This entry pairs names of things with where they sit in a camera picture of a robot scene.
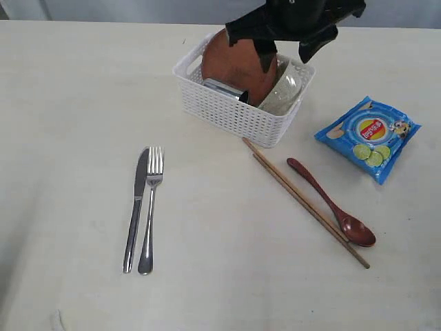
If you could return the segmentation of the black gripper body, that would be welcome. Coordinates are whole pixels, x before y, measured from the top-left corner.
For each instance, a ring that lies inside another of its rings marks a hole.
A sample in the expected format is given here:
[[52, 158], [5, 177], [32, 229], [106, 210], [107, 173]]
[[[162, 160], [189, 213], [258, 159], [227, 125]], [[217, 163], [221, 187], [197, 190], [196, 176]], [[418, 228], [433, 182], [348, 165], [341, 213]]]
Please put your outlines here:
[[311, 34], [336, 25], [349, 16], [360, 17], [365, 1], [266, 1], [272, 29], [284, 34]]

